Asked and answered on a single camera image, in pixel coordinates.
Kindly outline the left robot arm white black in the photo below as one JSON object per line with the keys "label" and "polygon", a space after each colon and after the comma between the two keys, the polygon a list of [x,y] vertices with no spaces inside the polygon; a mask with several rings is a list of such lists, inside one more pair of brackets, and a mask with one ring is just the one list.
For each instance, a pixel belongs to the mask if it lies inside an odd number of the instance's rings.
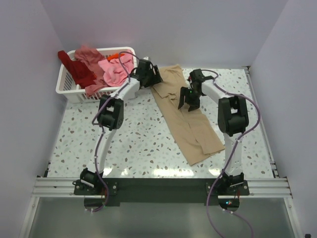
{"label": "left robot arm white black", "polygon": [[140,59],[138,66],[131,70],[126,81],[115,92],[101,97],[99,110],[92,121],[93,125],[100,127],[100,136],[90,164],[73,183],[75,195],[109,194],[109,186],[103,179],[106,156],[114,135],[124,122],[125,101],[133,99],[141,88],[161,82],[158,67],[147,58]]}

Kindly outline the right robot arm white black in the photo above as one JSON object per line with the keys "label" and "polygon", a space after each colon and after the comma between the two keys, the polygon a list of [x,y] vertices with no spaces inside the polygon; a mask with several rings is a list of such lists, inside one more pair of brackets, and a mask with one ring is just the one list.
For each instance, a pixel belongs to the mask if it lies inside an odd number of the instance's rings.
{"label": "right robot arm white black", "polygon": [[249,125],[246,99],[242,95],[226,92],[216,85],[215,76],[205,76],[203,69],[194,69],[189,74],[189,86],[181,87],[178,108],[184,104],[188,111],[200,108],[200,98],[208,96],[218,105],[217,124],[224,135],[225,165],[220,175],[209,188],[211,195],[235,194],[244,184],[242,169],[242,135]]}

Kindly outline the beige t shirt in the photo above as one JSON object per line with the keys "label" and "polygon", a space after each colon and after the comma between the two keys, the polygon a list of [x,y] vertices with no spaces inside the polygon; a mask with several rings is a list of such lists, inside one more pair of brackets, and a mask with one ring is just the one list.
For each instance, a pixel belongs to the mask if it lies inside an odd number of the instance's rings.
{"label": "beige t shirt", "polygon": [[178,109],[180,89],[187,87],[179,65],[161,67],[163,82],[151,87],[153,97],[176,144],[190,166],[225,149],[210,121],[199,109],[189,112],[189,106]]}

